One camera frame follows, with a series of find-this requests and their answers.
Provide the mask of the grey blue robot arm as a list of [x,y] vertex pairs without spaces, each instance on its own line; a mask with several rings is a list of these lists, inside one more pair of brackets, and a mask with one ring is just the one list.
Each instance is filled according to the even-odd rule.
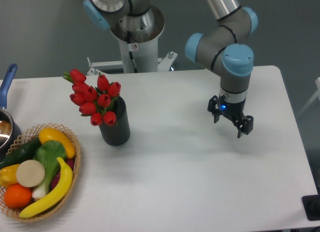
[[[223,116],[239,135],[247,135],[254,125],[253,117],[244,114],[254,53],[242,40],[257,28],[258,18],[238,0],[207,2],[218,27],[208,35],[190,36],[184,52],[188,59],[220,77],[219,95],[212,97],[207,107],[214,120]],[[83,8],[97,27],[110,30],[118,40],[125,73],[159,70],[158,38],[165,21],[150,0],[85,0]]]

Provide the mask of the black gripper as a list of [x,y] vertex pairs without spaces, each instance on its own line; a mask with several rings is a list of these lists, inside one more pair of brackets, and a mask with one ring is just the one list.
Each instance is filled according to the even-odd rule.
[[214,123],[219,121],[221,115],[232,121],[238,130],[237,138],[241,138],[250,134],[254,127],[254,118],[244,115],[245,102],[246,98],[236,103],[229,102],[226,94],[213,96],[208,102],[207,111],[213,115]]

